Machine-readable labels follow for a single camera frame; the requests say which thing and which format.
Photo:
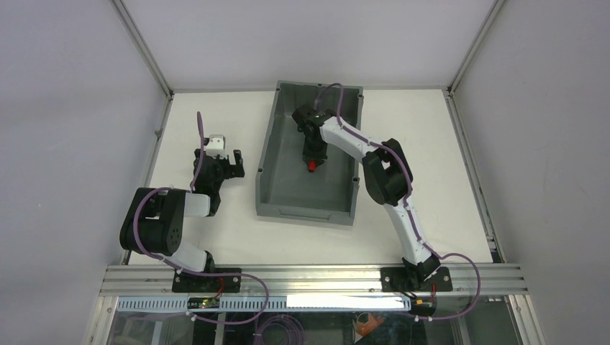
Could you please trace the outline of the red handled screwdriver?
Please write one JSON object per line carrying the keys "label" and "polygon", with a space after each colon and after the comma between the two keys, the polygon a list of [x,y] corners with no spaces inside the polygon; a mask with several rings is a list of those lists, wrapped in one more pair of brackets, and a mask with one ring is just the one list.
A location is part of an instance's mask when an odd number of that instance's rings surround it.
{"label": "red handled screwdriver", "polygon": [[316,170],[316,168],[317,168],[317,163],[316,163],[316,161],[315,161],[315,160],[310,160],[310,161],[307,163],[307,170],[308,170],[310,173],[313,173],[313,172]]}

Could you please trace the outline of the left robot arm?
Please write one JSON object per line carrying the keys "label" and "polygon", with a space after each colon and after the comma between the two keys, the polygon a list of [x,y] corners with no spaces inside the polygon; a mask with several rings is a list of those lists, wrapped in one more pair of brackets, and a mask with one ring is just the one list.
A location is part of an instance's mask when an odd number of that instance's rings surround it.
{"label": "left robot arm", "polygon": [[216,273],[212,254],[183,239],[184,219],[217,214],[222,202],[220,189],[225,180],[243,178],[245,170],[240,150],[234,162],[226,154],[210,155],[194,151],[194,179],[188,189],[138,188],[119,233],[123,249],[143,254],[180,272]]}

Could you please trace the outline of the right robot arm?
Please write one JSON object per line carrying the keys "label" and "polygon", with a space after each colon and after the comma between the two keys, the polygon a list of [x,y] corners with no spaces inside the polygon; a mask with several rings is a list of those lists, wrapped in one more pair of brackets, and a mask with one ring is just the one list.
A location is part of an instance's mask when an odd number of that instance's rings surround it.
{"label": "right robot arm", "polygon": [[384,207],[399,238],[405,284],[412,290],[420,288],[438,271],[440,258],[419,228],[412,202],[413,176],[399,142],[375,142],[329,109],[304,105],[291,117],[305,136],[302,157],[310,173],[326,161],[329,145],[361,164],[368,195]]}

